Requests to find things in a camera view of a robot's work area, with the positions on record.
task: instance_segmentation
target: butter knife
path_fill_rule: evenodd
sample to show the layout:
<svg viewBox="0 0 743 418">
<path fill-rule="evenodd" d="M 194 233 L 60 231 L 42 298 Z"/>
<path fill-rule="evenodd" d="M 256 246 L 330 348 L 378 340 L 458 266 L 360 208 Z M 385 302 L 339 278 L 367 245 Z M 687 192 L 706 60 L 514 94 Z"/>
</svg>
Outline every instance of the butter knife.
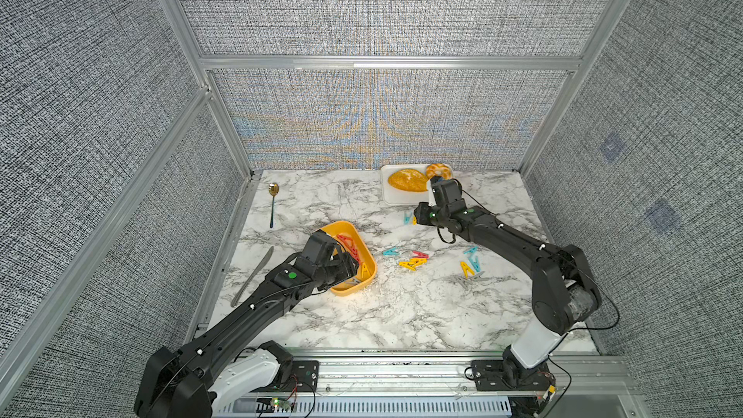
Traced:
<svg viewBox="0 0 743 418">
<path fill-rule="evenodd" d="M 255 278 L 255 275 L 258 274 L 259 271 L 263 269 L 263 267 L 268 263 L 268 261 L 271 259 L 271 256 L 274 254 L 274 246 L 271 246 L 271 248 L 268 249 L 268 252 L 266 252 L 266 255 L 263 257 L 263 260 L 261 260 L 261 263 L 258 264 L 258 266 L 255 267 L 255 270 L 248 276 L 245 283 L 242 284 L 242 287 L 240 290 L 235 294 L 235 298 L 232 302 L 229 303 L 229 306 L 232 308 L 235 308 L 238 305 L 238 302 L 240 302 L 240 297 L 242 296 L 242 293 L 245 292 L 245 288 L 247 287 L 247 284 L 250 283 L 253 278 Z"/>
</svg>

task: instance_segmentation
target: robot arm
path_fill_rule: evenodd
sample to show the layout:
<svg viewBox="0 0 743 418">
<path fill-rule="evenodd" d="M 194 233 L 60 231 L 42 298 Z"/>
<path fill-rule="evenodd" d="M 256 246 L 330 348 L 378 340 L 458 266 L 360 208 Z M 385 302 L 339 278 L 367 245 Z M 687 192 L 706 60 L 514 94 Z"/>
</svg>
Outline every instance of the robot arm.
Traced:
<svg viewBox="0 0 743 418">
<path fill-rule="evenodd" d="M 600 306 L 588 262 L 576 246 L 545 243 L 502 223 L 481 207 L 467 207 L 456 180 L 434 176 L 431 188 L 436 205 L 418 204 L 414 215 L 419 225 L 447 228 L 453 235 L 489 248 L 532 280 L 535 319 L 504 352 L 505 380 L 516 387 L 546 360 L 575 323 L 586 320 Z M 574 283 L 566 286 L 567 280 Z"/>
<path fill-rule="evenodd" d="M 296 262 L 290 265 L 294 257 Z M 208 418 L 212 402 L 228 403 L 233 391 L 230 382 L 219 375 L 243 348 L 314 289 L 325 290 L 352 278 L 358 266 L 333 237 L 315 231 L 301 255 L 295 254 L 272 269 L 255 292 L 215 327 L 175 352 L 163 347 L 149 358 L 135 413 L 140 418 Z M 230 376 L 242 376 L 243 386 L 246 376 L 256 378 L 255 386 L 247 389 L 252 390 L 268 385 L 279 366 L 287 363 L 291 363 L 291 356 L 269 342 L 240 365 L 232 365 Z"/>
</svg>

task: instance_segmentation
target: gray fabric wall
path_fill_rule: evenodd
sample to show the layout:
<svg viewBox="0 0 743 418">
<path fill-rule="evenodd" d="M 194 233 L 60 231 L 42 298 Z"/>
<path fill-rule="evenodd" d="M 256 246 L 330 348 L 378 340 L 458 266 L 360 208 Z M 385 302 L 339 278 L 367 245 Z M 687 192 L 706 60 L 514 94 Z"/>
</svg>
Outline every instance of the gray fabric wall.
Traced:
<svg viewBox="0 0 743 418">
<path fill-rule="evenodd" d="M 519 166 L 565 72 L 221 70 L 214 72 L 259 169 Z"/>
<path fill-rule="evenodd" d="M 205 108 L 3 416 L 134 416 L 147 358 L 183 343 L 242 181 Z"/>
<path fill-rule="evenodd" d="M 572 56 L 608 0 L 180 2 L 207 55 Z M 278 169 L 517 168 L 564 79 L 518 71 L 215 74 L 254 166 Z M 435 135 L 424 148 L 420 132 Z"/>
<path fill-rule="evenodd" d="M 157 0 L 0 0 L 0 355 L 197 88 Z"/>
<path fill-rule="evenodd" d="M 656 418 L 740 416 L 743 0 L 632 0 L 525 182 Z M 596 326 L 614 320 L 606 305 Z"/>
<path fill-rule="evenodd" d="M 180 0 L 206 54 L 576 55 L 607 0 Z"/>
</svg>

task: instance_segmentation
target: white marble surface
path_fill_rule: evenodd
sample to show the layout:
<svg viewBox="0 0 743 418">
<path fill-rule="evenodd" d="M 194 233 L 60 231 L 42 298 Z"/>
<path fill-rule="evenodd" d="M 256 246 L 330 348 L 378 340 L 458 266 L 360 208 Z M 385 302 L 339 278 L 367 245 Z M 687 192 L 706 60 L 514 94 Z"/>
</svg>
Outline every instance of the white marble surface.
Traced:
<svg viewBox="0 0 743 418">
<path fill-rule="evenodd" d="M 499 219 L 545 238 L 518 173 L 457 173 L 457 177 L 464 189 Z M 273 229 L 268 226 L 270 182 L 281 187 Z M 477 255 L 484 274 L 465 280 L 460 261 L 467 259 L 463 251 L 471 244 L 461 240 L 445 244 L 433 227 L 404 226 L 404 213 L 412 209 L 385 204 L 377 171 L 264 171 L 211 325 L 232 310 L 229 302 L 270 246 L 275 246 L 273 257 L 241 301 L 269 269 L 301 250 L 313 231 L 345 219 L 359 230 L 377 262 L 375 281 L 347 297 L 327 292 L 305 299 L 251 345 L 274 340 L 301 348 L 505 348 L 530 319 L 529 278 L 500 256 L 480 248 Z M 443 235 L 449 240 L 447 231 Z M 426 252 L 431 258 L 411 272 L 398 265 L 404 258 L 382 256 L 393 246 Z M 596 351 L 586 331 L 572 332 L 560 349 Z"/>
</svg>

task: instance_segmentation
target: spoon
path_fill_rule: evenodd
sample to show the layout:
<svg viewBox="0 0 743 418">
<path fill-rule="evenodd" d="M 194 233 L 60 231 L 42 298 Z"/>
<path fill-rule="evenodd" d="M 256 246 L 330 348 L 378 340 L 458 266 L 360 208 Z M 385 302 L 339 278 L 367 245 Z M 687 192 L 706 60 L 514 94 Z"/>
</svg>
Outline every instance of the spoon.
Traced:
<svg viewBox="0 0 743 418">
<path fill-rule="evenodd" d="M 274 227 L 274 202 L 276 201 L 276 195 L 279 193 L 279 185 L 275 182 L 272 182 L 268 185 L 268 193 L 274 196 L 273 199 L 271 199 L 271 225 L 270 227 Z"/>
</svg>

